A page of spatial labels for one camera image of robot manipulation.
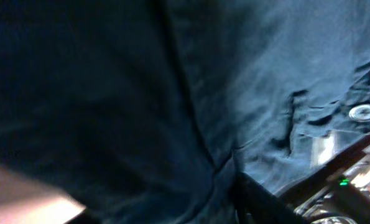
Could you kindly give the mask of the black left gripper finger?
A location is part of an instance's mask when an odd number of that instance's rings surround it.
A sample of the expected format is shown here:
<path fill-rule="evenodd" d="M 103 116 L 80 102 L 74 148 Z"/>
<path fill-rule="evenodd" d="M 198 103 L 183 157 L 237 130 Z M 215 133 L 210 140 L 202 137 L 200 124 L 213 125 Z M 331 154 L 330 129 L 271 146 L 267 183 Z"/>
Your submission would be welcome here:
<path fill-rule="evenodd" d="M 238 173 L 234 204 L 240 224 L 309 224 L 249 176 Z"/>

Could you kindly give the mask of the navy blue shorts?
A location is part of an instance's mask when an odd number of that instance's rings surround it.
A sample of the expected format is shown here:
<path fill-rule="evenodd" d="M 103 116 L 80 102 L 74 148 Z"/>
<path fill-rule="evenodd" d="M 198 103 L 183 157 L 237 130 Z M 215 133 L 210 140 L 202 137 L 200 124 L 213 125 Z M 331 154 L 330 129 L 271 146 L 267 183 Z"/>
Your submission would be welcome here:
<path fill-rule="evenodd" d="M 0 1 L 0 165 L 101 223 L 234 223 L 370 133 L 370 0 Z"/>

